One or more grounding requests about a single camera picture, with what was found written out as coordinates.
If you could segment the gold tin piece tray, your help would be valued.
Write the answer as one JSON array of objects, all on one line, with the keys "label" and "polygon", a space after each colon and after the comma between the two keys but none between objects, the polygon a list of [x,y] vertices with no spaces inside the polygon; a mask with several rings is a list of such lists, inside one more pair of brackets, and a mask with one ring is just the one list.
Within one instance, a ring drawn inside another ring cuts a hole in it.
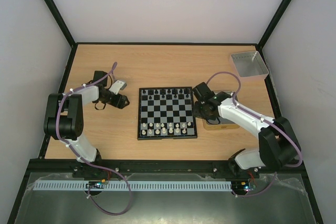
[{"label": "gold tin piece tray", "polygon": [[238,129],[240,126],[228,119],[224,119],[221,117],[217,117],[214,120],[206,120],[203,119],[203,128],[208,131],[214,131],[214,130],[232,130],[232,129]]}]

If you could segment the black grey chess board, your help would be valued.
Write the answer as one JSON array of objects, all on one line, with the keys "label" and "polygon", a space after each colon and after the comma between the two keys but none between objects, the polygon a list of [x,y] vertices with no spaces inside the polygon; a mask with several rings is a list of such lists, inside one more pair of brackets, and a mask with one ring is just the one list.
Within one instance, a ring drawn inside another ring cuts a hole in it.
[{"label": "black grey chess board", "polygon": [[[193,105],[192,87],[140,88],[138,140],[197,138]],[[156,123],[160,123],[160,127],[156,128]],[[166,133],[155,135],[156,129],[162,130],[161,123],[166,123]],[[173,134],[169,134],[169,123],[173,123]],[[180,133],[177,134],[176,123],[180,124]],[[148,129],[152,129],[153,133],[148,134]],[[182,133],[183,129],[187,129],[186,134]],[[142,130],[146,130],[146,135],[141,134]]]}]

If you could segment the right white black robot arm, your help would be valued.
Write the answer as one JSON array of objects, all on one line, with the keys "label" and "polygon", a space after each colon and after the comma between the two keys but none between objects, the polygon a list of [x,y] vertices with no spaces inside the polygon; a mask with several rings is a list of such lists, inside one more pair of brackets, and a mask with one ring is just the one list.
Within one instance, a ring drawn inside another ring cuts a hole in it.
[{"label": "right white black robot arm", "polygon": [[196,97],[193,113],[197,118],[222,118],[239,125],[258,140],[258,147],[243,148],[229,159],[229,172],[242,177],[248,169],[266,167],[274,172],[284,166],[298,167],[303,162],[301,148],[290,122],[257,113],[236,100],[236,94],[215,93],[204,82],[193,88]]}]

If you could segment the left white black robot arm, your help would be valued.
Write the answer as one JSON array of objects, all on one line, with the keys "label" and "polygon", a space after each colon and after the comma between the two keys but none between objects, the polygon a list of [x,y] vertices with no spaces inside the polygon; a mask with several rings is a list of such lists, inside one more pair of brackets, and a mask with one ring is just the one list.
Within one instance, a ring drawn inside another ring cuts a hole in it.
[{"label": "left white black robot arm", "polygon": [[52,93],[48,96],[44,119],[46,135],[63,142],[76,156],[76,160],[93,168],[117,174],[110,168],[99,166],[100,153],[83,132],[83,107],[88,103],[102,103],[123,109],[130,104],[127,96],[120,94],[127,86],[110,72],[96,71],[93,79],[67,93]]}]

